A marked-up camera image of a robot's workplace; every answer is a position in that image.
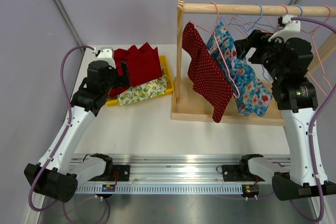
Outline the pink hanger of red skirt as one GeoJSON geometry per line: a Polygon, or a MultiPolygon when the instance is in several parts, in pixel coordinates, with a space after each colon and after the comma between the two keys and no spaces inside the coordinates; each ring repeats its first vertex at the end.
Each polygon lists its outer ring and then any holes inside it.
{"type": "Polygon", "coordinates": [[[269,28],[271,28],[272,31],[276,31],[277,28],[275,28],[275,27],[272,25],[272,23],[271,23],[271,21],[269,20],[269,18],[267,18],[267,20],[268,20],[268,22],[269,22],[269,25],[265,25],[265,24],[262,24],[262,23],[259,23],[259,22],[258,22],[258,21],[262,18],[262,16],[263,16],[263,13],[264,13],[264,7],[263,7],[262,4],[259,4],[259,3],[258,3],[257,5],[260,7],[261,13],[260,13],[259,18],[258,18],[256,21],[254,21],[254,22],[249,22],[249,23],[248,23],[247,20],[244,19],[244,17],[239,16],[239,15],[234,16],[233,19],[237,19],[237,20],[239,20],[243,25],[249,25],[249,26],[251,26],[251,27],[248,28],[248,29],[245,29],[244,27],[242,27],[243,30],[245,30],[245,32],[248,32],[248,31],[250,31],[251,29],[254,30],[255,28],[257,28],[257,29],[260,29],[260,30],[263,30],[263,31],[266,31],[266,32],[269,33],[269,31],[263,29],[262,27],[269,27],[269,28]]]}

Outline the plain red skirt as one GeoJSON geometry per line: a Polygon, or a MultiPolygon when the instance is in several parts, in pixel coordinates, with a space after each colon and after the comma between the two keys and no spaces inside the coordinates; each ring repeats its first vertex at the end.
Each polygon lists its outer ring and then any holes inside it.
{"type": "Polygon", "coordinates": [[[153,49],[148,43],[140,48],[133,45],[128,50],[117,49],[114,52],[114,60],[119,75],[122,75],[121,63],[127,64],[130,85],[112,89],[109,93],[110,98],[116,98],[131,86],[135,87],[162,77],[158,49],[153,49]]]}

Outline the lemon print skirt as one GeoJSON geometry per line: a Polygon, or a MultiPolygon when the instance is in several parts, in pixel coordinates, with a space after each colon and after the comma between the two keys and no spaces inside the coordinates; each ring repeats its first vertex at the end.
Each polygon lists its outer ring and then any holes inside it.
{"type": "Polygon", "coordinates": [[[163,95],[167,90],[168,77],[163,75],[150,82],[130,87],[117,95],[118,105],[133,104],[163,95]]]}

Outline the blue floral skirt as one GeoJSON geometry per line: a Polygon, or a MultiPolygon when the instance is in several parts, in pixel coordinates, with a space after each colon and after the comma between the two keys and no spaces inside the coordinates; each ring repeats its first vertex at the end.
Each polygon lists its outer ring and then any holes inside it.
{"type": "Polygon", "coordinates": [[[246,58],[237,58],[233,66],[234,80],[240,90],[240,98],[235,98],[238,113],[244,116],[254,113],[263,117],[273,98],[271,92],[256,76],[253,68],[247,64],[246,58]]]}

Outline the blue hanger of lemon skirt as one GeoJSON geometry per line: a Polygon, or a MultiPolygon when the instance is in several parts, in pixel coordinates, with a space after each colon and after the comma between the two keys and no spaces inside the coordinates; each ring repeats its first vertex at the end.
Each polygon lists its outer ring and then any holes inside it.
{"type": "MultiPolygon", "coordinates": [[[[289,14],[289,7],[287,6],[287,5],[284,5],[284,4],[280,4],[279,6],[282,6],[284,9],[285,9],[285,11],[286,11],[286,14],[289,14]]],[[[300,6],[300,5],[298,5],[298,4],[294,4],[294,5],[290,5],[290,6],[295,6],[295,7],[297,7],[297,8],[299,8],[300,9],[300,12],[301,12],[301,14],[300,14],[300,16],[304,16],[304,10],[303,10],[303,7],[302,6],[300,6]]],[[[237,19],[233,19],[233,17],[232,17],[232,20],[234,21],[234,23],[237,25],[237,26],[239,26],[238,25],[238,22],[240,22],[239,20],[237,20],[237,19]]],[[[272,30],[271,30],[271,28],[269,28],[269,27],[262,27],[263,29],[265,29],[265,30],[267,30],[267,31],[269,31],[269,32],[272,32],[272,30]]]]}

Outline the blue hanger of floral skirt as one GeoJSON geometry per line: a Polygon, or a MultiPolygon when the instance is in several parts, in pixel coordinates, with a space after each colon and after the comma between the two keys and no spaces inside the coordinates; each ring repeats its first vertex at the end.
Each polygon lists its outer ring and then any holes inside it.
{"type": "MultiPolygon", "coordinates": [[[[263,6],[260,3],[257,3],[257,5],[260,7],[260,15],[255,21],[253,21],[252,26],[250,28],[248,28],[246,31],[250,31],[250,30],[253,31],[256,27],[256,24],[259,22],[259,20],[263,16],[263,6]]],[[[266,80],[264,67],[262,67],[262,76],[266,80]]]]}

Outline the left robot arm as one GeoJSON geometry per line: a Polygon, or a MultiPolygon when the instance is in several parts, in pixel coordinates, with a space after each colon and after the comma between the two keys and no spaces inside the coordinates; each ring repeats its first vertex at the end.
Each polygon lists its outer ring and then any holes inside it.
{"type": "Polygon", "coordinates": [[[130,85],[127,64],[116,68],[103,60],[89,63],[87,76],[73,94],[70,112],[48,151],[36,164],[27,164],[24,175],[31,189],[37,193],[66,203],[77,187],[97,179],[118,180],[119,169],[109,155],[95,153],[70,168],[73,154],[88,126],[105,105],[110,90],[130,85]]]}

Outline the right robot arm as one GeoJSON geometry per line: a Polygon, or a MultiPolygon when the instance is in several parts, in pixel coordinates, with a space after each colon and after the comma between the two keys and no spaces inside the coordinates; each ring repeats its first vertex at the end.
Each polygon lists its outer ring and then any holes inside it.
{"type": "Polygon", "coordinates": [[[323,106],[318,105],[316,89],[305,76],[313,60],[311,44],[256,29],[234,46],[239,59],[254,48],[249,62],[264,66],[273,79],[272,95],[285,123],[291,161],[290,169],[285,169],[262,155],[245,155],[239,176],[244,180],[260,177],[272,185],[281,201],[334,195],[335,183],[324,171],[317,139],[316,120],[323,106]]]}

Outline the pink hanger of dotted skirt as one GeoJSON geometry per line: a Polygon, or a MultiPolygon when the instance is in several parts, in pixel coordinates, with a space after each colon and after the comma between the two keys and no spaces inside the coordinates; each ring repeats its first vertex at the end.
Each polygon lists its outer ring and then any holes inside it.
{"type": "Polygon", "coordinates": [[[214,24],[212,35],[207,43],[209,46],[209,53],[213,56],[216,64],[222,71],[223,75],[226,77],[230,87],[233,90],[234,98],[240,98],[240,90],[235,82],[234,70],[234,60],[237,59],[237,51],[234,46],[234,41],[232,36],[229,34],[226,26],[220,22],[219,8],[215,2],[211,2],[216,8],[216,21],[214,24]]]}

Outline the red polka dot skirt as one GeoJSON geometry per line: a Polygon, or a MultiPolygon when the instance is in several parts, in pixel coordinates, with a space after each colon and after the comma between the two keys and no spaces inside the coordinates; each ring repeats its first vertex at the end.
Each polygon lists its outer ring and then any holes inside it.
{"type": "Polygon", "coordinates": [[[210,103],[213,107],[212,119],[219,123],[233,96],[233,91],[191,22],[184,27],[182,49],[191,57],[187,75],[193,83],[193,90],[210,103]]]}

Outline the yellow plastic tray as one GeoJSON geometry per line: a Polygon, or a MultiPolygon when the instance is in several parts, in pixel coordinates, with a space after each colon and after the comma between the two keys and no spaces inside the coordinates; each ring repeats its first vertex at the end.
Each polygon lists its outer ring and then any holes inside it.
{"type": "Polygon", "coordinates": [[[156,98],[164,95],[170,95],[174,91],[170,68],[166,56],[159,56],[162,70],[162,77],[149,81],[135,87],[130,87],[117,95],[116,99],[108,99],[107,106],[126,105],[156,98]]]}

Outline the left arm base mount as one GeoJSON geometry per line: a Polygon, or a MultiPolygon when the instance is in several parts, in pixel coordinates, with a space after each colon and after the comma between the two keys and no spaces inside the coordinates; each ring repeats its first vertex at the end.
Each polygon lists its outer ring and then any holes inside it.
{"type": "Polygon", "coordinates": [[[129,164],[123,164],[123,165],[116,165],[113,163],[113,158],[100,154],[86,154],[83,158],[83,162],[86,160],[87,157],[97,157],[102,159],[106,162],[106,168],[104,170],[104,173],[102,175],[96,176],[90,181],[98,181],[98,182],[107,182],[112,181],[112,184],[104,184],[102,185],[102,192],[108,192],[108,194],[98,194],[96,193],[97,197],[102,197],[104,199],[110,198],[113,193],[116,190],[117,183],[119,181],[121,182],[128,182],[130,178],[130,168],[131,166],[129,164]]]}

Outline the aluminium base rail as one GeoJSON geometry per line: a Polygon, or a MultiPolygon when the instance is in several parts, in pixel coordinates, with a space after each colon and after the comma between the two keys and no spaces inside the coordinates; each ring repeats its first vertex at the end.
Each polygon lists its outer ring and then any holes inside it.
{"type": "Polygon", "coordinates": [[[237,154],[212,155],[128,155],[113,154],[115,165],[129,165],[115,190],[106,189],[105,182],[87,182],[76,194],[203,194],[241,195],[245,182],[223,179],[221,166],[238,164],[237,154]]]}

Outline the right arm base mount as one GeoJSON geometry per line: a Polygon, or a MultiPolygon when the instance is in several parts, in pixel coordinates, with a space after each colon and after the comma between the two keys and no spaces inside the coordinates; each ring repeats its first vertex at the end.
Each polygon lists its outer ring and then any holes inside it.
{"type": "Polygon", "coordinates": [[[218,165],[216,171],[223,176],[225,182],[250,182],[250,185],[243,185],[241,195],[246,201],[262,199],[259,196],[259,182],[264,182],[262,178],[252,174],[248,168],[248,161],[252,158],[263,157],[260,154],[243,155],[238,164],[218,165]]]}

